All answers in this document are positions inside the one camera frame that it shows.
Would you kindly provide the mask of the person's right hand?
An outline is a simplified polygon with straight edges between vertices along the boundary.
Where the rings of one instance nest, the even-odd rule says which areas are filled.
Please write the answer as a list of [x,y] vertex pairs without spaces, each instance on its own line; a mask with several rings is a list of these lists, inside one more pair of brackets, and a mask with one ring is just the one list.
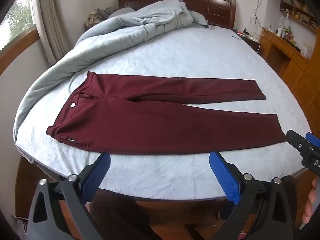
[[312,181],[312,190],[310,191],[310,193],[308,195],[308,201],[306,202],[303,217],[302,217],[304,224],[308,224],[308,222],[310,221],[310,219],[313,215],[312,205],[315,202],[316,197],[317,197],[316,186],[317,186],[317,179],[314,179]]

